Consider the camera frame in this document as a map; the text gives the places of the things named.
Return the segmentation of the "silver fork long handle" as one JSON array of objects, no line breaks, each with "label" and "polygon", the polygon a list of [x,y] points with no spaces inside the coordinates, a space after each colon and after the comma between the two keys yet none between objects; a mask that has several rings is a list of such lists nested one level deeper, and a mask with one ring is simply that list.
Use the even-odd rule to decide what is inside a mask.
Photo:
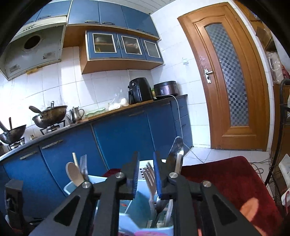
[{"label": "silver fork long handle", "polygon": [[87,155],[86,154],[80,157],[79,168],[80,168],[80,173],[82,174],[84,180],[85,181],[89,181],[89,178],[88,178],[88,166],[87,166]]}]

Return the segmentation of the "steel tongs white tip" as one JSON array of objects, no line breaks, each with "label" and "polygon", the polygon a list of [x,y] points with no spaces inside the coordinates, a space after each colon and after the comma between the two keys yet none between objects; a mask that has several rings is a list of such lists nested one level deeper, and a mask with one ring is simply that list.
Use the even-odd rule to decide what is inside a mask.
[{"label": "steel tongs white tip", "polygon": [[179,136],[173,141],[166,159],[166,166],[170,172],[180,174],[184,157],[183,139]]}]

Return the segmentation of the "bamboo chopstick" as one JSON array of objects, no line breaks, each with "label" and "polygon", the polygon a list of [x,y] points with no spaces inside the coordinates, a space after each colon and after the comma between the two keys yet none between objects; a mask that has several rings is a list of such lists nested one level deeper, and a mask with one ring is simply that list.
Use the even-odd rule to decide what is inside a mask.
[{"label": "bamboo chopstick", "polygon": [[76,156],[75,152],[72,152],[72,157],[73,157],[73,161],[74,161],[75,166],[77,168],[79,168],[79,163],[78,163],[77,156]]}]

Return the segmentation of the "wide silver fork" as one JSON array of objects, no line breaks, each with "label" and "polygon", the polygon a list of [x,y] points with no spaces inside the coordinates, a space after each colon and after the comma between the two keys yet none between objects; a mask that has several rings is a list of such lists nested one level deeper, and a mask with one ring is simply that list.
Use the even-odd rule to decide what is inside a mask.
[{"label": "wide silver fork", "polygon": [[142,170],[142,174],[144,176],[144,179],[146,180],[146,184],[149,189],[149,206],[151,211],[151,218],[152,218],[152,224],[156,217],[156,207],[154,203],[154,197],[156,192],[156,183],[155,183],[155,177],[154,177],[154,169],[152,168],[151,164],[149,162],[146,163],[146,166]]}]

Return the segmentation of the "red floral table cloth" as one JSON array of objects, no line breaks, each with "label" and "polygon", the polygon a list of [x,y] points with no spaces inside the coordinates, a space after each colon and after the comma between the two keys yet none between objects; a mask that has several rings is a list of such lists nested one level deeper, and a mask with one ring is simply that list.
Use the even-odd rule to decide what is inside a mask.
[{"label": "red floral table cloth", "polygon": [[279,232],[282,217],[262,180],[247,159],[237,156],[221,161],[184,166],[180,175],[201,183],[209,181],[248,219],[260,235]]}]

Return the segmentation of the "light blue utensil box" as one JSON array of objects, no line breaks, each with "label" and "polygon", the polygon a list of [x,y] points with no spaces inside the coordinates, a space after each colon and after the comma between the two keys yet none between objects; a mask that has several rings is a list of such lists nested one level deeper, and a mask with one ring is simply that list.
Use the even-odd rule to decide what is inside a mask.
[{"label": "light blue utensil box", "polygon": [[152,160],[141,161],[137,193],[133,200],[120,201],[119,228],[132,233],[138,231],[153,232],[154,235],[173,235],[173,224],[168,227],[150,228],[153,220],[149,206],[150,192],[142,171],[146,164],[153,165]]}]

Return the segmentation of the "black metal rack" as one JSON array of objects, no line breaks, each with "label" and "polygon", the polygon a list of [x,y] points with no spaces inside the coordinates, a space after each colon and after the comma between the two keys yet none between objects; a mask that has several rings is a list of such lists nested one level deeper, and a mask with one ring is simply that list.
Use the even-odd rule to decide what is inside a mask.
[{"label": "black metal rack", "polygon": [[280,84],[273,85],[274,91],[274,131],[270,150],[269,173],[265,185],[270,188],[272,198],[276,205],[282,206],[281,196],[285,191],[286,184],[278,167],[284,154],[289,153],[289,79],[284,79]]}]

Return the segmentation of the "steel teapot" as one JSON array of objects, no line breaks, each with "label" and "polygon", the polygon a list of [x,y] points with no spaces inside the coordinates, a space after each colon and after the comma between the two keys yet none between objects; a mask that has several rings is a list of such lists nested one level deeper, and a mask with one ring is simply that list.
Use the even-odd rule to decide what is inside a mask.
[{"label": "steel teapot", "polygon": [[79,107],[73,107],[72,109],[69,110],[70,114],[70,120],[72,123],[76,123],[80,120],[82,120],[84,116],[84,110]]}]

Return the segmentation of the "dark wok on stove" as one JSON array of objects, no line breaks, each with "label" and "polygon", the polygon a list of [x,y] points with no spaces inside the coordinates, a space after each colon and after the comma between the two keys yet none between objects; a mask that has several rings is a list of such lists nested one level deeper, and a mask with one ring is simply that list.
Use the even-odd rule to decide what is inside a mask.
[{"label": "dark wok on stove", "polygon": [[47,109],[43,111],[40,111],[34,106],[29,106],[31,111],[37,113],[37,115],[32,118],[36,126],[39,128],[47,128],[61,122],[64,119],[67,106],[54,106],[54,103],[55,102],[52,101],[50,107],[47,107]]}]

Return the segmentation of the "white plastic bag counter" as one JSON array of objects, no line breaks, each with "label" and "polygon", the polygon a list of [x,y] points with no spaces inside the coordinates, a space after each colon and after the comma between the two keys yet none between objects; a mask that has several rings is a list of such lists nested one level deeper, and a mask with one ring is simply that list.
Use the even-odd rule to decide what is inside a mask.
[{"label": "white plastic bag counter", "polygon": [[116,110],[122,107],[127,107],[129,103],[125,95],[126,94],[123,92],[123,90],[120,89],[119,92],[115,94],[115,97],[113,98],[113,100],[108,104],[108,110],[112,111],[112,110]]}]

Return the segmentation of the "dark rice cooker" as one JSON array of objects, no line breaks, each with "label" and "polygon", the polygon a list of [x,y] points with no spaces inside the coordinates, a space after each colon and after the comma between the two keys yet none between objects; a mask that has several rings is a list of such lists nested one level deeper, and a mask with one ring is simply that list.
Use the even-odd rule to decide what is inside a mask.
[{"label": "dark rice cooker", "polygon": [[154,85],[154,92],[156,96],[173,95],[178,96],[179,90],[176,81],[166,81]]}]

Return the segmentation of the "black air fryer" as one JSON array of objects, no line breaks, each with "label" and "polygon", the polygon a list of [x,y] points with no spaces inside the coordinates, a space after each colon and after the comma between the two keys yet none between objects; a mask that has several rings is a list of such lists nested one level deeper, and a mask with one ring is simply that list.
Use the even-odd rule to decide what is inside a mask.
[{"label": "black air fryer", "polygon": [[135,78],[128,85],[129,104],[136,104],[153,99],[151,87],[145,77]]}]

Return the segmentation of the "wooden door glass panel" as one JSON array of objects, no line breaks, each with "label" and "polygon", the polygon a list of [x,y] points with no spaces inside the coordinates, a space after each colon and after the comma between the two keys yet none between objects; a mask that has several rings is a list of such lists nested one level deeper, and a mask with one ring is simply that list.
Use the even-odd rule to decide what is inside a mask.
[{"label": "wooden door glass panel", "polygon": [[206,96],[211,147],[266,150],[269,95],[257,47],[229,3],[178,18],[197,61]]}]

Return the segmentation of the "grey range hood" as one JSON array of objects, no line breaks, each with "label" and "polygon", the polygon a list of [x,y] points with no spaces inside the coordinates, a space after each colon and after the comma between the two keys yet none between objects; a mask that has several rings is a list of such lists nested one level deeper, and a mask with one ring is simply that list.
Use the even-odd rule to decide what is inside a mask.
[{"label": "grey range hood", "polygon": [[61,61],[66,16],[23,26],[1,55],[1,74],[9,81],[28,71]]}]

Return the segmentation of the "blue upper wall cabinets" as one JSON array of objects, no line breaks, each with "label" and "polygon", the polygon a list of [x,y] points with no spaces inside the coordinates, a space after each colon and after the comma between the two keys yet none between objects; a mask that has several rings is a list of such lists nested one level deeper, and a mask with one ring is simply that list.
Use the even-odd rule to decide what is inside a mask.
[{"label": "blue upper wall cabinets", "polygon": [[51,1],[19,30],[63,26],[61,44],[79,47],[82,74],[151,70],[163,64],[150,15],[107,1]]}]

